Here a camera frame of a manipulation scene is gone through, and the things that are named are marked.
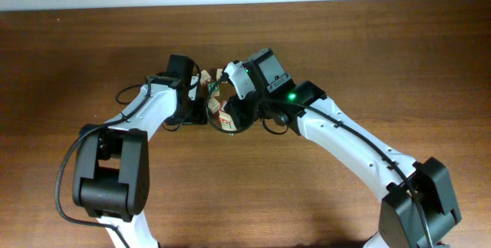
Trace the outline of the wooden K 9 block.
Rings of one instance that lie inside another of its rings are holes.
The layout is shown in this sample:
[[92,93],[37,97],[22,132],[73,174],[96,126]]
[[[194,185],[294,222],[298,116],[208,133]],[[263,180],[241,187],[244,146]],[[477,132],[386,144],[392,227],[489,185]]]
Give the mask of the wooden K 9 block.
[[235,131],[236,130],[236,126],[234,124],[232,117],[229,114],[227,114],[226,112],[222,112],[222,111],[219,112],[219,122],[220,122],[222,129],[224,131]]

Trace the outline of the wooden red I block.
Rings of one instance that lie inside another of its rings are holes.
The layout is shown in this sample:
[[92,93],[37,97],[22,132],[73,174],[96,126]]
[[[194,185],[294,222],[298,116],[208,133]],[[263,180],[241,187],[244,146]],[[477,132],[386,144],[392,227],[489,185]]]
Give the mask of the wooden red I block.
[[227,101],[222,101],[219,107],[219,112],[220,113],[226,113],[225,107],[227,105]]

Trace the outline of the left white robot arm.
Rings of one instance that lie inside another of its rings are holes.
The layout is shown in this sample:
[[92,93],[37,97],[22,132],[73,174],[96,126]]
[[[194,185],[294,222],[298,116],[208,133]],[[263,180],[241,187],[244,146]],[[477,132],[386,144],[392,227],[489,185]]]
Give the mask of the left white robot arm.
[[146,77],[116,117],[81,129],[72,199],[116,247],[160,245],[143,211],[150,190],[148,143],[162,124],[180,127],[198,108],[189,97],[198,88],[197,67],[187,56],[171,55],[167,69]]

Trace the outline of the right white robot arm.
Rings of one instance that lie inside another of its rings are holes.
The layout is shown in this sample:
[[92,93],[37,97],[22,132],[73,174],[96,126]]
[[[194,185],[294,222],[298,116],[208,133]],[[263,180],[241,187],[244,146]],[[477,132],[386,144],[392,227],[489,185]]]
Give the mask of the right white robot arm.
[[296,84],[269,48],[228,63],[220,77],[236,90],[225,111],[238,131],[272,119],[323,147],[351,170],[381,203],[367,247],[440,247],[461,220],[443,163],[421,163],[385,144],[350,119],[310,81]]

